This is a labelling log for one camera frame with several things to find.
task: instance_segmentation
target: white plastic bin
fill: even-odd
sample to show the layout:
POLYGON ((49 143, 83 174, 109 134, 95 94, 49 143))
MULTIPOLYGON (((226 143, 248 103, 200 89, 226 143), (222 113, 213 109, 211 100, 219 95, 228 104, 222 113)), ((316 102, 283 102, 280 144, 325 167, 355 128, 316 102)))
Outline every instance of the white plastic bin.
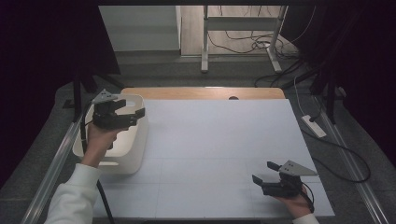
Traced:
MULTIPOLYGON (((116 110, 119 115, 133 114, 136 110, 144 107, 143 98, 140 95, 120 94, 118 100, 125 99, 126 106, 116 110)), ((92 120, 93 105, 85 118, 86 122, 92 120)), ((146 112, 145 117, 137 121, 136 126, 129 127, 128 131, 117 134, 117 140, 113 148, 106 152, 105 157, 99 164, 99 169, 105 174, 133 174, 142 163, 145 151, 149 121, 146 112)), ((83 157, 80 132, 73 145, 73 153, 80 158, 83 157)))

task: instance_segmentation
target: wall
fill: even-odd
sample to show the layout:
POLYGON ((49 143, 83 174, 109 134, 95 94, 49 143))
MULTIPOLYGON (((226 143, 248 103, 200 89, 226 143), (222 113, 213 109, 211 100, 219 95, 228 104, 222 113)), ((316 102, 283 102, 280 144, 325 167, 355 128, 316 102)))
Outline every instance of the wall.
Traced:
POLYGON ((180 7, 99 7, 114 51, 180 49, 180 7))

